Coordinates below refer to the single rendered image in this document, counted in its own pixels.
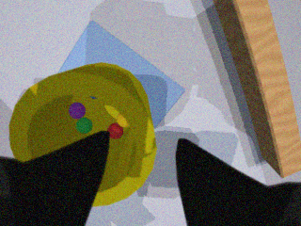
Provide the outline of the purple marble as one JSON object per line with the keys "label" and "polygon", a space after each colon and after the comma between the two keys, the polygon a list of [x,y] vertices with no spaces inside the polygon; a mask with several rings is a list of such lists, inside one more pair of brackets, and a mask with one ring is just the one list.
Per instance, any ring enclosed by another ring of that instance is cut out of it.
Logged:
{"label": "purple marble", "polygon": [[81,103],[73,103],[69,108],[69,113],[74,119],[81,119],[86,114],[86,108]]}

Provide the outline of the red marble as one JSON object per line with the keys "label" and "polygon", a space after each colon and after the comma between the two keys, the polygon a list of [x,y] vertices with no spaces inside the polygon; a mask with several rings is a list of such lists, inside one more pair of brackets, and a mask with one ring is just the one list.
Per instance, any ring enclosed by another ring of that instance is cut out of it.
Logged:
{"label": "red marble", "polygon": [[109,132],[109,137],[112,139],[118,139],[123,135],[123,128],[117,123],[110,124],[107,131]]}

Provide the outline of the olive yellow cup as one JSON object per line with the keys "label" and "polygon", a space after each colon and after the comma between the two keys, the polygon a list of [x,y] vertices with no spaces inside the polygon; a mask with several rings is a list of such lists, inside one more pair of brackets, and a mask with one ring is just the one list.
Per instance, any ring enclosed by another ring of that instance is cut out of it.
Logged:
{"label": "olive yellow cup", "polygon": [[[93,99],[96,97],[98,99]],[[76,130],[69,108],[81,103],[92,130]],[[141,82],[128,70],[94,63],[45,77],[28,88],[15,105],[9,123],[9,143],[16,160],[26,162],[59,150],[78,139],[107,131],[121,114],[128,122],[123,135],[109,138],[103,178],[93,206],[128,199],[150,175],[156,141],[149,99]]]}

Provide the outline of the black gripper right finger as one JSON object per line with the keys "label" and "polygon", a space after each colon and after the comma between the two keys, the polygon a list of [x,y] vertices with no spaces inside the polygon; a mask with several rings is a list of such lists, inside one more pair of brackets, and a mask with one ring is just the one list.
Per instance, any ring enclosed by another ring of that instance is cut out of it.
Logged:
{"label": "black gripper right finger", "polygon": [[186,138],[176,167],[186,226],[301,225],[301,182],[264,185]]}

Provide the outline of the brown wooden bar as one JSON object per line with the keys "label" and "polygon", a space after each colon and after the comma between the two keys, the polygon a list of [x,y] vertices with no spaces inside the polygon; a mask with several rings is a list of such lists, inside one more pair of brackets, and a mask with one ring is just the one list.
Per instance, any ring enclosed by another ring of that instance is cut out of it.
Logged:
{"label": "brown wooden bar", "polygon": [[267,0],[213,0],[264,160],[281,178],[301,170],[293,97]]}

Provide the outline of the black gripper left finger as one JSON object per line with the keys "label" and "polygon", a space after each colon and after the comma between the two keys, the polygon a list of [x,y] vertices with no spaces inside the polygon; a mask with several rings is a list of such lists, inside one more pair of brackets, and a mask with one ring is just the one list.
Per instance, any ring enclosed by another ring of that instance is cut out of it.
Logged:
{"label": "black gripper left finger", "polygon": [[100,131],[26,162],[0,156],[0,226],[86,226],[108,149]]}

